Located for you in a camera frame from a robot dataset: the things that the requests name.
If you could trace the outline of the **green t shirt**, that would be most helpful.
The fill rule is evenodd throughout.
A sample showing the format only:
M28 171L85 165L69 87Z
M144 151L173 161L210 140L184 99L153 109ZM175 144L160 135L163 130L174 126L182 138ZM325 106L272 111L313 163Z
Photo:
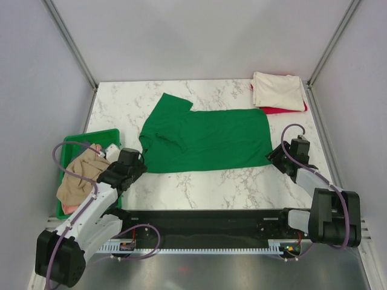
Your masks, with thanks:
M192 102L163 94L139 134L149 173L261 167L272 151L260 109L194 111Z

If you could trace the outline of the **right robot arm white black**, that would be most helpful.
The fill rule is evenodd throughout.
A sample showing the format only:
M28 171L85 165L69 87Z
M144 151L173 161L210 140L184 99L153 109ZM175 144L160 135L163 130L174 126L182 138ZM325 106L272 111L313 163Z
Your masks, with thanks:
M360 197L356 192L333 189L319 177L319 169L310 164L310 142L302 136L283 141L266 158L281 173L303 188L311 197L311 208L286 208L285 218L277 222L282 237L306 233L313 243L356 248L362 240Z

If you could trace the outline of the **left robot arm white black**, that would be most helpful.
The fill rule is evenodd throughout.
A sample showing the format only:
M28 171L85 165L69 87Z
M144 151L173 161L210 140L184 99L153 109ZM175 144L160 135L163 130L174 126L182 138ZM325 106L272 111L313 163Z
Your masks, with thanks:
M106 211L147 170L138 150L124 148L92 183L91 193L78 209L53 231L44 230L37 238L35 273L51 282L73 287L86 264L110 238L128 237L132 222Z

